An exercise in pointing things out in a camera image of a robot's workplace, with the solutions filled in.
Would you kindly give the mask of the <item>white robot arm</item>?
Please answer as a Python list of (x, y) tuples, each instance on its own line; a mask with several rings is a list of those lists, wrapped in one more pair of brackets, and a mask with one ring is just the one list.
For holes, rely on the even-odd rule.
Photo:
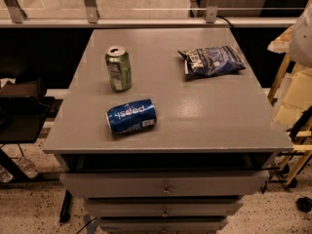
[(293, 61), (312, 66), (312, 6), (304, 10), (293, 27), (290, 55)]

